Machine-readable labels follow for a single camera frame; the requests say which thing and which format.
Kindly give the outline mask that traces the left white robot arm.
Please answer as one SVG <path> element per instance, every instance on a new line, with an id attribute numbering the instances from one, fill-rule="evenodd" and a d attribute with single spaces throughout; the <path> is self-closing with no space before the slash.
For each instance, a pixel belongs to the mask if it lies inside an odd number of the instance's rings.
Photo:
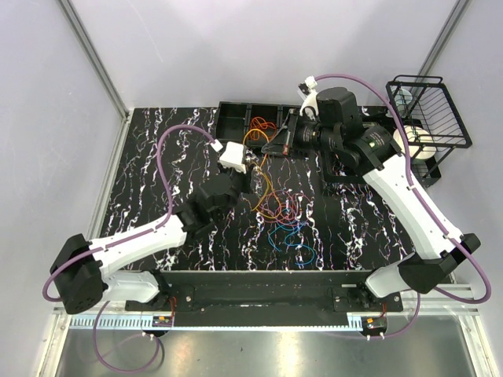
<path id="1" fill-rule="evenodd" d="M 251 173 L 223 168 L 171 214 L 114 236 L 69 237 L 50 267 L 48 282 L 59 294 L 54 300 L 71 315 L 101 301 L 134 301 L 154 311 L 164 309 L 170 292 L 159 273 L 126 271 L 125 266 L 205 237 L 250 192 L 251 178 Z"/>

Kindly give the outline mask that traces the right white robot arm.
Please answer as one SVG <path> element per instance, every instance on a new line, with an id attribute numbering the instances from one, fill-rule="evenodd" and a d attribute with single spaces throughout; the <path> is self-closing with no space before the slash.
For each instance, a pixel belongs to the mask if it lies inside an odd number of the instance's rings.
<path id="1" fill-rule="evenodd" d="M 385 297 L 413 290 L 427 294 L 479 246 L 473 233 L 462 233 L 431 201 L 414 176 L 407 176 L 402 147 L 382 126 L 365 126 L 355 95 L 343 87 L 312 91 L 300 109 L 292 109 L 261 151 L 272 156 L 325 152 L 370 185 L 402 223 L 415 247 L 400 262 L 379 268 L 357 291 L 366 311 Z"/>

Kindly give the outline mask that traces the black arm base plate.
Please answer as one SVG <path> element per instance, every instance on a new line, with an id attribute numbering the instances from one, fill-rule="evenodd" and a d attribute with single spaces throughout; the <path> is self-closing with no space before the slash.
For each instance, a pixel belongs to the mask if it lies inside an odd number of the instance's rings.
<path id="1" fill-rule="evenodd" d="M 403 310 L 398 289 L 385 298 L 362 292 L 368 275 L 367 271 L 175 271 L 160 274 L 164 282 L 158 302 L 130 299 L 125 309 L 167 312 L 173 298 L 177 329 L 358 328 L 348 314 Z"/>

